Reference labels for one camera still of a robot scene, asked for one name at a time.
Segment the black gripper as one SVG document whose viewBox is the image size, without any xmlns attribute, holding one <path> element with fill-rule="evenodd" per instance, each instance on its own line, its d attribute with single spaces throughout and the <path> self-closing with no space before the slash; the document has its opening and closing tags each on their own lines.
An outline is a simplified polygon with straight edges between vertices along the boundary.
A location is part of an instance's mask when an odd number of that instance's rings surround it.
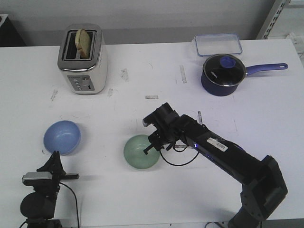
<svg viewBox="0 0 304 228">
<path fill-rule="evenodd" d="M 70 181 L 70 180 L 77 180 L 79 179 L 79 174 L 78 173 L 66 173 L 62 167 L 62 165 L 57 165 L 57 164 L 45 164 L 42 167 L 37 169 L 37 172 L 48 172 L 51 174 L 51 184 L 49 186 L 53 190 L 58 190 L 60 182 L 62 180 L 64 181 Z"/>
<path fill-rule="evenodd" d="M 148 155 L 149 151 L 153 148 L 160 151 L 167 144 L 166 150 L 169 151 L 172 147 L 175 148 L 178 140 L 185 143 L 185 136 L 182 134 L 182 131 L 174 126 L 174 123 L 180 118 L 177 112 L 168 103 L 162 104 L 154 112 L 157 123 L 153 126 L 156 128 L 156 131 L 148 136 L 151 144 L 143 150 L 145 155 Z"/>
</svg>

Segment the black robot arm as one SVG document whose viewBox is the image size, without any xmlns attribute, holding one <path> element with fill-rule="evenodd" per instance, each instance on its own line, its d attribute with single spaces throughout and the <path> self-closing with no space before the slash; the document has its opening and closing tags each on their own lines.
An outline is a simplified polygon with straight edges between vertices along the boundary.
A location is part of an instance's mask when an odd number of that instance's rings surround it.
<svg viewBox="0 0 304 228">
<path fill-rule="evenodd" d="M 59 219 L 54 219 L 57 195 L 62 181 L 77 180 L 78 173 L 66 173 L 62 166 L 46 165 L 22 177 L 25 186 L 33 187 L 21 202 L 20 212 L 26 217 L 28 228 L 61 228 Z"/>
<path fill-rule="evenodd" d="M 154 125 L 148 137 L 152 147 L 167 150 L 180 140 L 194 148 L 241 183 L 242 206 L 228 222 L 229 228 L 256 228 L 265 221 L 288 193 L 277 161 L 270 155 L 258 160 L 237 144 L 221 138 L 188 115 L 179 116 L 168 103 L 143 118 L 144 127 Z"/>
</svg>

